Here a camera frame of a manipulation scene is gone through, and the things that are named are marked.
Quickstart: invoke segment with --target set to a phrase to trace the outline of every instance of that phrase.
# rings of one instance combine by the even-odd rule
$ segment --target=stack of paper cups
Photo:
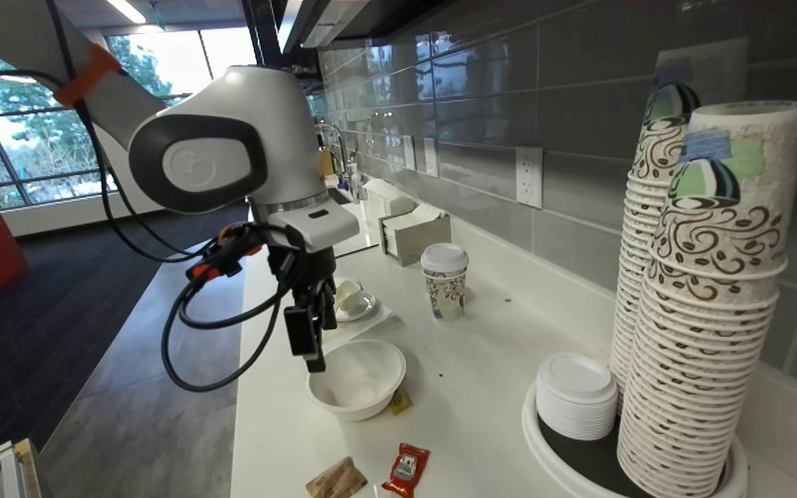
[[[698,96],[684,85],[663,85],[652,91],[652,96],[648,99],[636,158],[629,171],[622,203],[615,338],[608,362],[619,387],[626,381],[626,370],[633,355],[640,287],[651,259],[651,244],[662,221],[662,208],[672,185],[685,121],[695,106]]]
[[[640,287],[618,460],[651,495],[710,495],[786,269],[797,102],[691,113]]]

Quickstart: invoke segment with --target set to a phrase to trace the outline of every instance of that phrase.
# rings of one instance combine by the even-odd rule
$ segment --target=white countertop
[[[407,360],[407,392],[411,406],[400,414],[378,414],[363,423],[341,423],[308,392],[308,367],[290,356],[287,333],[279,323],[268,352],[238,381],[233,498],[308,495],[305,485],[342,457],[355,457],[369,475],[360,495],[391,495],[387,479],[398,443],[432,452],[418,495],[496,498],[496,495],[566,495],[532,457],[521,406],[543,356],[573,349],[602,356],[583,333],[559,326],[547,297],[511,297],[503,270],[488,258],[470,264],[468,315],[436,323],[429,315],[418,265],[400,269],[382,250],[360,251],[338,264],[338,277],[357,277],[382,312],[366,323],[338,330],[327,349],[355,333],[395,344]],[[274,290],[266,258],[245,264],[245,305]],[[254,349],[266,317],[243,326],[243,356]],[[763,460],[750,460],[753,493],[782,495],[797,485]]]

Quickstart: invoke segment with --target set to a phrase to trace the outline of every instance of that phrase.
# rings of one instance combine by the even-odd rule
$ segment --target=red packet
[[[382,486],[400,498],[411,498],[425,470],[425,461],[429,461],[429,449],[414,449],[414,446],[400,443],[398,457],[391,470],[391,481],[385,481]]]

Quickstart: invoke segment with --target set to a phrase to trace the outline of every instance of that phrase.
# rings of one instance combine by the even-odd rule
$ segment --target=electrical outlet
[[[400,135],[400,147],[403,147],[403,168],[418,168],[414,142],[409,135]]]
[[[543,208],[543,149],[514,147],[514,198]]]
[[[436,178],[436,153],[435,153],[435,138],[424,138],[424,171],[429,178]]]

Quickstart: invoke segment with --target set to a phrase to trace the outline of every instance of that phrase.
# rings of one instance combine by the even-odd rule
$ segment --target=small white bowl
[[[618,380],[591,356],[550,355],[536,370],[536,412],[571,439],[600,439],[618,417]]]
[[[366,420],[382,412],[398,391],[407,360],[382,341],[352,341],[323,356],[327,370],[309,373],[309,396],[338,420]]]

